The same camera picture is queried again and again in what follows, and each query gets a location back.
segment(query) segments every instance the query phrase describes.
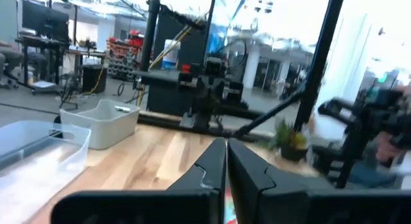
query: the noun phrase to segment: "hand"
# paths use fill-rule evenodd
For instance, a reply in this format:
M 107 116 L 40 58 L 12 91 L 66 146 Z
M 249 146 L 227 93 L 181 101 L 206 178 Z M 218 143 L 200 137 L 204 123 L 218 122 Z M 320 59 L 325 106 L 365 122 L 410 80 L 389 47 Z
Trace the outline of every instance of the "hand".
M 386 132 L 380 132 L 376 138 L 378 143 L 376 158 L 380 162 L 387 162 L 405 152 L 391 145 L 390 138 L 391 135 Z

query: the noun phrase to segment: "potted plant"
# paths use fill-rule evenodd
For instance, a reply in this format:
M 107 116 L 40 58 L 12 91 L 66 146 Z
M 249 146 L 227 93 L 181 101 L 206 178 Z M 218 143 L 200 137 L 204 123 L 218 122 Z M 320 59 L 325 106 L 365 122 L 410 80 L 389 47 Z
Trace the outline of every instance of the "potted plant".
M 307 138 L 301 132 L 294 131 L 293 124 L 287 123 L 284 118 L 275 123 L 273 141 L 284 159 L 298 162 L 307 153 Z

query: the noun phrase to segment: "clear plastic bin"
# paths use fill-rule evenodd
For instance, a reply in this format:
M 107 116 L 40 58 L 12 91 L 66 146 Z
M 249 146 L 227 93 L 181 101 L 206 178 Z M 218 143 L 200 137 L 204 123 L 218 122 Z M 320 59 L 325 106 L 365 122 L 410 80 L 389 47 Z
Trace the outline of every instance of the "clear plastic bin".
M 104 150 L 134 134 L 140 108 L 111 99 L 101 99 L 94 109 L 77 114 L 60 109 L 61 122 L 91 129 L 89 147 Z
M 42 121 L 0 128 L 0 223 L 25 223 L 84 169 L 91 131 Z

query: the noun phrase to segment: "black pot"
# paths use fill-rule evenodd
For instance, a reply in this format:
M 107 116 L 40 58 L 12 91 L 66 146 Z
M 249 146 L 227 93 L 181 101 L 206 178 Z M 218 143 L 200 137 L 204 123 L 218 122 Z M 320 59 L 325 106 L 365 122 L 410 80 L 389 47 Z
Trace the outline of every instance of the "black pot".
M 281 156 L 284 159 L 298 162 L 307 154 L 307 150 L 296 150 L 291 147 L 281 148 Z

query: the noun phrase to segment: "gray plastic tub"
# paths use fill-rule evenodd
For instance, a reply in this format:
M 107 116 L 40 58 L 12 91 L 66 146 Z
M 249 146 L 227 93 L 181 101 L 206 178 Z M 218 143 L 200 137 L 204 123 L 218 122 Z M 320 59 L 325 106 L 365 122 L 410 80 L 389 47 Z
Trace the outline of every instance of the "gray plastic tub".
M 135 105 L 101 99 L 96 108 L 70 113 L 60 110 L 64 125 L 75 125 L 91 130 L 89 147 L 104 150 L 134 134 L 140 108 Z

